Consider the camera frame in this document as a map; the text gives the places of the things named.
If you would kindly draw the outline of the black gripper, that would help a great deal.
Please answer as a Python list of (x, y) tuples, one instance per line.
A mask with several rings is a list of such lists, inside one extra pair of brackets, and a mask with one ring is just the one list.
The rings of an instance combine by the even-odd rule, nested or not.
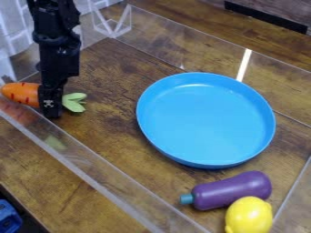
[(80, 12), (73, 0), (26, 0), (33, 19), (33, 41), (38, 44), (41, 84), (38, 107), (44, 117), (61, 116), (61, 96), (66, 79), (78, 75)]

